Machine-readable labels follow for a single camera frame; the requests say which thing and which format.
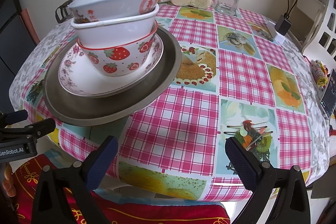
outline metal tray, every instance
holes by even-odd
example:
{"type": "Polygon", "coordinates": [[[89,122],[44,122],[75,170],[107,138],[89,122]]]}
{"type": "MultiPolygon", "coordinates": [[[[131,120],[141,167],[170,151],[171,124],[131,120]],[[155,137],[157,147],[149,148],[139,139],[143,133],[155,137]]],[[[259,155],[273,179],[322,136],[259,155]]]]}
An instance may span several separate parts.
{"type": "Polygon", "coordinates": [[[86,98],[68,93],[58,81],[58,68],[70,42],[50,65],[43,83],[48,110],[62,122],[75,126],[96,126],[128,116],[153,102],[174,80],[181,65],[181,49],[176,38],[159,27],[163,54],[156,67],[138,84],[119,94],[86,98]]]}

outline hand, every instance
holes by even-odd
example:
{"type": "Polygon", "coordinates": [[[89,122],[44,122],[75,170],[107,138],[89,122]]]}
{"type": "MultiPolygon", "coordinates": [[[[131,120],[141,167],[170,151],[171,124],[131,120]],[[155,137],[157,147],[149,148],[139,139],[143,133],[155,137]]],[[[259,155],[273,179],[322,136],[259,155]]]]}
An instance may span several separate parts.
{"type": "Polygon", "coordinates": [[[4,176],[5,176],[5,179],[2,182],[2,187],[7,192],[7,195],[12,198],[16,196],[16,189],[15,189],[14,181],[12,177],[12,167],[9,163],[6,163],[4,176]]]}

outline red cloth with gold embroidery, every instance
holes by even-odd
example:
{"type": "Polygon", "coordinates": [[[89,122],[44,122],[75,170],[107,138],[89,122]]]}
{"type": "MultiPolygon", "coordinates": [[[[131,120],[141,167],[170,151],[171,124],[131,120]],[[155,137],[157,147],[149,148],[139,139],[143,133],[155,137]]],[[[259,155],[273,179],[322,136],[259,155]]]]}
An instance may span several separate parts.
{"type": "MultiPolygon", "coordinates": [[[[22,224],[31,223],[31,211],[35,189],[41,169],[45,165],[56,168],[45,155],[39,155],[20,166],[13,175],[17,195],[13,198],[16,215],[22,224]]],[[[66,197],[78,224],[86,224],[77,207],[72,193],[67,190],[66,197]]],[[[117,204],[105,200],[93,191],[96,203],[112,224],[173,224],[190,222],[196,224],[230,224],[229,217],[223,207],[214,205],[193,206],[158,206],[125,203],[117,204]]]]}

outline bowl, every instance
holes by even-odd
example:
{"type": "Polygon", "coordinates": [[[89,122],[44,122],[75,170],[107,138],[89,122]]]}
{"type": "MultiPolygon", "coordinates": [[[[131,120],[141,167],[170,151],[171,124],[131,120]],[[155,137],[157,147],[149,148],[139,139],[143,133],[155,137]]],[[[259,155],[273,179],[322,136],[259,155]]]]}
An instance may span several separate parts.
{"type": "Polygon", "coordinates": [[[158,4],[147,14],[119,19],[104,20],[78,24],[71,20],[70,24],[78,34],[84,47],[106,48],[127,44],[148,35],[159,11],[158,4]]]}
{"type": "Polygon", "coordinates": [[[77,23],[131,17],[151,12],[158,0],[74,0],[69,9],[77,23]]]}
{"type": "Polygon", "coordinates": [[[97,70],[107,76],[122,76],[139,69],[147,60],[158,23],[152,25],[152,31],[138,40],[127,44],[107,47],[88,48],[78,39],[78,45],[97,70]]]}

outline red rim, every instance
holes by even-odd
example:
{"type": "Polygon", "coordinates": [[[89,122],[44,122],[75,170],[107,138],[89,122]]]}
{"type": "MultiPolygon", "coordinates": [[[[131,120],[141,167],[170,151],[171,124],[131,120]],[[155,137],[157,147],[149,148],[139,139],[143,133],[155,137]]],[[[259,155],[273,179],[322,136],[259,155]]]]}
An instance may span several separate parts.
{"type": "Polygon", "coordinates": [[[153,34],[156,32],[157,28],[158,28],[158,22],[155,20],[155,27],[154,27],[154,29],[153,29],[148,35],[146,35],[145,37],[142,37],[142,38],[140,38],[140,39],[138,39],[138,40],[135,40],[135,41],[132,41],[132,42],[129,42],[129,43],[126,43],[126,44],[117,45],[117,46],[108,47],[108,48],[87,48],[87,47],[84,47],[84,46],[80,43],[79,38],[77,38],[77,43],[78,43],[78,45],[79,45],[80,48],[83,48],[83,49],[85,49],[85,50],[90,50],[90,51],[94,51],[94,50],[96,50],[96,51],[97,51],[97,50],[109,50],[109,49],[111,49],[111,48],[127,46],[127,45],[129,45],[129,44],[134,43],[134,42],[138,42],[138,41],[140,41],[140,40],[143,40],[143,39],[146,38],[146,37],[150,37],[151,35],[153,35],[153,34]]]}

